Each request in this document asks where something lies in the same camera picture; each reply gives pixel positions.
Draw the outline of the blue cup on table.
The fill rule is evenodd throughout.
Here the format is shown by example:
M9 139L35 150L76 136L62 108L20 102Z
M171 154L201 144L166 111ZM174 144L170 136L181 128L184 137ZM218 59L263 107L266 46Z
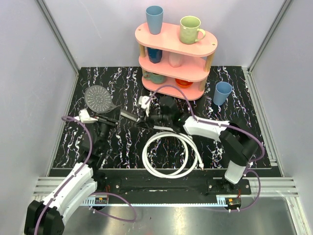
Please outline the blue cup on table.
M223 81L218 82L215 86L213 103L218 106L223 105L232 90L233 88L229 83Z

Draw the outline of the pink faceted cup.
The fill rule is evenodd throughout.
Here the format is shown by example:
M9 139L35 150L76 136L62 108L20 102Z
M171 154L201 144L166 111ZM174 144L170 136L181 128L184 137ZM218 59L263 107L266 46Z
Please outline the pink faceted cup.
M182 65L183 56L178 53L170 52L169 53L169 64L170 66L177 68Z

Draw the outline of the orange bowl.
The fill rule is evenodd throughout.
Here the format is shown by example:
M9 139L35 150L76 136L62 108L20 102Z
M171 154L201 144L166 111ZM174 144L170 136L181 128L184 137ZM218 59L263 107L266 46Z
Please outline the orange bowl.
M175 82L181 88L188 88L193 84L193 82L189 82L189 81L185 81L185 80L181 80L177 78L175 79Z

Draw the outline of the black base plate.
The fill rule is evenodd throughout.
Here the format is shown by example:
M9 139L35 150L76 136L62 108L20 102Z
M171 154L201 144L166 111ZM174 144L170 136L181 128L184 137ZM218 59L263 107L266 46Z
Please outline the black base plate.
M131 204L206 204L217 196L251 195L247 179L232 185L224 169L193 170L178 179L158 178L144 169L104 169L100 171L103 189L116 193Z

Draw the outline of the teal ceramic mug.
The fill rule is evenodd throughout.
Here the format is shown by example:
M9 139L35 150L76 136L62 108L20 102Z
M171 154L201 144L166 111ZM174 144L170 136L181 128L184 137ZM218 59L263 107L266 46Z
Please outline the teal ceramic mug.
M154 84L163 84L167 80L167 78L164 75L156 74L156 73L152 73L152 72L145 72L143 74L143 77L146 80L149 80Z

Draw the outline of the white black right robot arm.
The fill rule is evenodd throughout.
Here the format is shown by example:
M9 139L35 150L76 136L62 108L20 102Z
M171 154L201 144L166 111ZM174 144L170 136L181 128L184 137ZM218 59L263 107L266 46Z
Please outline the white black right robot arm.
M177 179L189 174L196 165L204 169L200 151L192 140L192 136L205 137L220 142L229 155L229 164L224 174L222 188L224 192L233 194L240 187L239 181L246 174L250 166L250 159L258 148L262 148L261 142L247 130L243 129L240 122L215 121L195 116L192 112L180 112L174 99L164 96L159 101L160 112L153 113L150 107L151 97L140 96L138 106L144 112L143 117L136 123L145 129L155 129L159 132L150 137L143 147L142 160L146 170L159 178ZM184 171L187 161L174 173L164 174L154 169L148 160L148 147L157 139L173 137L183 144L185 158L189 157L188 148L194 150L195 160L190 169Z

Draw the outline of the dark blue cup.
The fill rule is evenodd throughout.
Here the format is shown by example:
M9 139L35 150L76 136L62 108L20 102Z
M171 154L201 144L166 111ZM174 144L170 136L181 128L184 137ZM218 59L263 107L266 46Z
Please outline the dark blue cup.
M156 63L159 63L161 61L162 53L163 53L163 51L161 49L148 47L147 52L148 52L149 60L152 63L156 64Z

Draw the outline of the green mug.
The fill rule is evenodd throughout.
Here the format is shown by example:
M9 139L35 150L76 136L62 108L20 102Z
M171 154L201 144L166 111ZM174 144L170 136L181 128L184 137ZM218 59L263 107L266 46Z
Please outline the green mug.
M201 21L195 16L185 16L180 20L179 40L187 45L205 38L206 32L200 28Z

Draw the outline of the blue cup on shelf top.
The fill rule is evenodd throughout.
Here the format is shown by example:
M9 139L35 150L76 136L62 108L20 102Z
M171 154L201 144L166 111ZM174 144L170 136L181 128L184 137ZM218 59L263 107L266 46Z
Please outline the blue cup on shelf top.
M146 20L150 33L159 34L163 23L163 8L156 5L149 6L146 9Z

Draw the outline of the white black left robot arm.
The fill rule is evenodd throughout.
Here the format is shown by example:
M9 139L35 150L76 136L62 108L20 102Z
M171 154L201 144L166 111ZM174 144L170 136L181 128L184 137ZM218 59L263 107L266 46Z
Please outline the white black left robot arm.
M68 219L83 201L93 193L102 193L106 187L99 169L110 130L118 125L119 118L91 117L82 110L76 117L63 116L61 119L83 127L82 153L68 176L47 197L29 204L24 226L26 235L61 235Z

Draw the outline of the grey shower head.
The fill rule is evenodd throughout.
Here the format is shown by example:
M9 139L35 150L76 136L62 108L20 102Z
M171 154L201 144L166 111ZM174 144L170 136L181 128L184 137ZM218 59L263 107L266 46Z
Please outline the grey shower head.
M120 106L113 104L110 92L100 85L93 85L85 91L85 104L92 117L100 117L106 120L119 121L120 118L127 118L137 122L140 120L138 115L127 112Z

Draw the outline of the pink three-tier shelf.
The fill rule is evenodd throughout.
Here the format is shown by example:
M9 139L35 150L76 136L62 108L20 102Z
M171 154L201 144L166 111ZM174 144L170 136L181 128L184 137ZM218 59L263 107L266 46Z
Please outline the pink three-tier shelf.
M205 34L202 40L186 45L179 40L179 25L164 23L161 32L153 35L147 23L141 24L135 37L143 86L177 98L201 98L218 46L212 33Z

